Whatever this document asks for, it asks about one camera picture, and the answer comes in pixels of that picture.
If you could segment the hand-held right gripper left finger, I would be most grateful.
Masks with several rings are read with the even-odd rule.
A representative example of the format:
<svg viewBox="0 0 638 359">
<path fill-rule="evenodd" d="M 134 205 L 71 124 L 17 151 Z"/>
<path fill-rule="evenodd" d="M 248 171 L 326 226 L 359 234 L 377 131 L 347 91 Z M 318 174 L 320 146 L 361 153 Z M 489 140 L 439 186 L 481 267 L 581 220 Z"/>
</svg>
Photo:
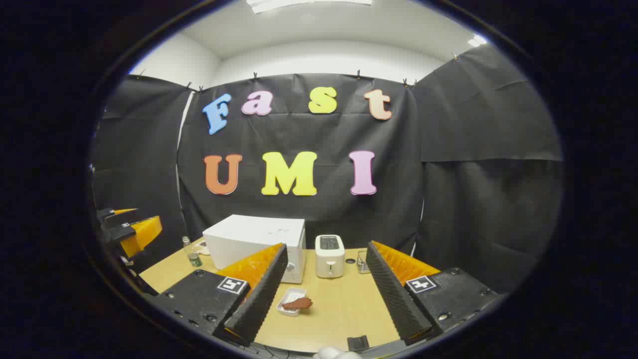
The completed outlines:
<svg viewBox="0 0 638 359">
<path fill-rule="evenodd" d="M 164 315 L 206 339 L 250 345 L 271 308 L 289 263 L 276 243 L 222 270 L 195 270 L 150 296 Z"/>
</svg>

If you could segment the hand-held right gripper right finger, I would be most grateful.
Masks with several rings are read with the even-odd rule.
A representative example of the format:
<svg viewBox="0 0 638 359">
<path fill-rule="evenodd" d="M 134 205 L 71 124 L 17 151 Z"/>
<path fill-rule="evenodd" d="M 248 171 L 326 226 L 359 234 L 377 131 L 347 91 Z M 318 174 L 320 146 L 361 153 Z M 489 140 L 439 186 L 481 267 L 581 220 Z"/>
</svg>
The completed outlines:
<svg viewBox="0 0 638 359">
<path fill-rule="evenodd" d="M 499 298 L 458 267 L 438 270 L 377 241 L 369 242 L 366 263 L 406 345 L 465 324 Z"/>
</svg>

